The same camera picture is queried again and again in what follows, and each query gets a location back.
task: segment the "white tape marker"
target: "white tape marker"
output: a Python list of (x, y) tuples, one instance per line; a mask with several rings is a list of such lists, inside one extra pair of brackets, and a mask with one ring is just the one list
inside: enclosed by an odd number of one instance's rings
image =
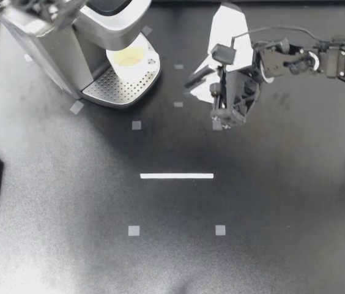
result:
[(148, 36), (150, 33), (152, 33), (152, 29), (148, 26), (143, 27), (141, 30), (145, 36)]
[(184, 106), (183, 102), (174, 102), (174, 107), (175, 108), (182, 108)]
[(72, 107), (70, 108), (70, 111), (74, 113), (75, 115), (78, 115), (80, 110), (83, 109), (83, 107), (84, 107), (84, 104), (80, 102), (79, 100), (77, 100), (75, 104), (73, 104)]
[(213, 173), (140, 173), (141, 179), (213, 179)]
[(129, 237), (138, 237), (140, 235), (140, 226), (139, 225), (130, 225), (128, 227), (128, 236)]
[(26, 60), (27, 62), (32, 62), (32, 57), (29, 56), (28, 54), (25, 54), (25, 55), (24, 55), (24, 58), (25, 58), (25, 60)]
[(141, 121), (132, 121), (132, 130), (141, 130)]
[(183, 64), (175, 64), (174, 68), (180, 70), (180, 69), (184, 69), (185, 66)]
[(215, 226), (216, 236), (225, 236), (226, 235), (226, 226), (225, 225), (216, 225)]

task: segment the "coffee maker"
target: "coffee maker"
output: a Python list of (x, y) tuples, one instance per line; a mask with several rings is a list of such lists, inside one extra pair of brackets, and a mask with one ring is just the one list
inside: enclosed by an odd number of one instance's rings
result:
[[(68, 95), (107, 107), (127, 107), (137, 102), (157, 81), (159, 55), (141, 77), (125, 81), (117, 76), (106, 50), (127, 48), (139, 37), (141, 19), (151, 0), (90, 0), (75, 21), (57, 28), (30, 14), (8, 7), (0, 20), (30, 57)], [(148, 50), (155, 51), (147, 40)]]

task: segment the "white tape strip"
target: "white tape strip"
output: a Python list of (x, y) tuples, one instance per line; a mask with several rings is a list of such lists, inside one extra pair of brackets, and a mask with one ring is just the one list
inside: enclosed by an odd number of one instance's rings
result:
[(213, 173), (140, 173), (141, 179), (213, 179)]
[(80, 110), (83, 109), (83, 107), (84, 107), (84, 104), (80, 102), (79, 100), (77, 100), (75, 104), (73, 104), (72, 107), (70, 108), (70, 111), (73, 112), (75, 115), (78, 115)]

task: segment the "black table surface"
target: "black table surface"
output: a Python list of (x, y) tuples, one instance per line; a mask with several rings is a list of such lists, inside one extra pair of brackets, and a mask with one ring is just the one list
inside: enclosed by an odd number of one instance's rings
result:
[[(151, 7), (163, 75), (125, 111), (71, 113), (0, 27), (0, 293), (345, 293), (345, 84), (280, 78), (245, 126), (212, 130), (210, 105), (182, 93), (217, 7)], [(250, 28), (345, 34), (342, 5), (243, 11)], [(254, 39), (286, 34), (313, 44)], [(139, 178), (163, 172), (215, 179)]]

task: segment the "white cup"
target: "white cup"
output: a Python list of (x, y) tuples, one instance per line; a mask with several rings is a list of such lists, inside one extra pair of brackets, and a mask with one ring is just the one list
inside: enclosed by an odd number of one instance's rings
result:
[(136, 82), (146, 72), (158, 69), (159, 54), (149, 50), (148, 41), (143, 34), (121, 51), (106, 50), (106, 56), (121, 81)]

